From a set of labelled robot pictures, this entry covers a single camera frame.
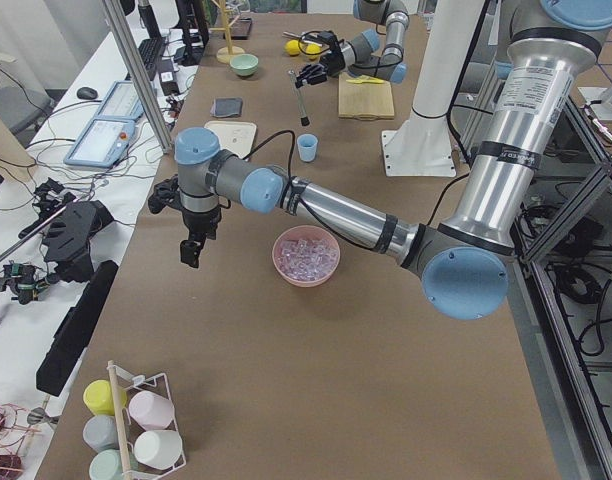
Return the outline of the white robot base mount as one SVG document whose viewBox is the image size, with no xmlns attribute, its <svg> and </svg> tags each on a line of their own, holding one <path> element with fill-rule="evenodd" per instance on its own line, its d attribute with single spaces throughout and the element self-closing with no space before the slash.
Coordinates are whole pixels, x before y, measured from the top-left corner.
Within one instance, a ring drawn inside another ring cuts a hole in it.
<svg viewBox="0 0 612 480">
<path fill-rule="evenodd" d="M 456 174 L 448 111 L 486 3 L 439 1 L 424 52 L 409 118 L 382 132 L 389 177 L 453 177 Z"/>
</svg>

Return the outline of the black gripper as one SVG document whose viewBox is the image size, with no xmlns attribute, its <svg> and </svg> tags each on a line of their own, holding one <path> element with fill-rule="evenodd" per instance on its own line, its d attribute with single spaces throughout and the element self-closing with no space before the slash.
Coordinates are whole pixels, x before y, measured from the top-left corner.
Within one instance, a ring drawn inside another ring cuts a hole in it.
<svg viewBox="0 0 612 480">
<path fill-rule="evenodd" d="M 221 208 L 214 207 L 206 212 L 195 212 L 183 208 L 182 220 L 188 230 L 188 239 L 180 243 L 180 261 L 191 268 L 198 269 L 200 254 L 205 240 L 215 240 L 218 224 L 222 219 Z"/>
<path fill-rule="evenodd" d="M 336 45 L 320 56 L 319 63 L 305 65 L 297 74 L 294 84 L 297 89 L 306 85 L 318 85 L 326 82 L 328 76 L 337 77 L 345 69 L 341 46 Z"/>
</svg>

